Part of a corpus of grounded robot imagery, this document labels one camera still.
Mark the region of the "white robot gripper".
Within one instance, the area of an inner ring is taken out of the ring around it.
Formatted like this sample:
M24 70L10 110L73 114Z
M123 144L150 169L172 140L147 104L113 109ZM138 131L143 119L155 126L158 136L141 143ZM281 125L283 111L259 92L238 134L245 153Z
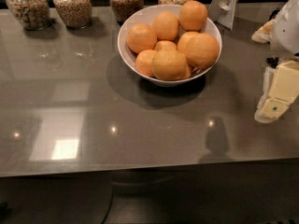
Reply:
M299 96L299 0L289 0L272 19L254 32L251 39L269 43L284 60L263 74L263 95L254 118L261 123L278 120Z

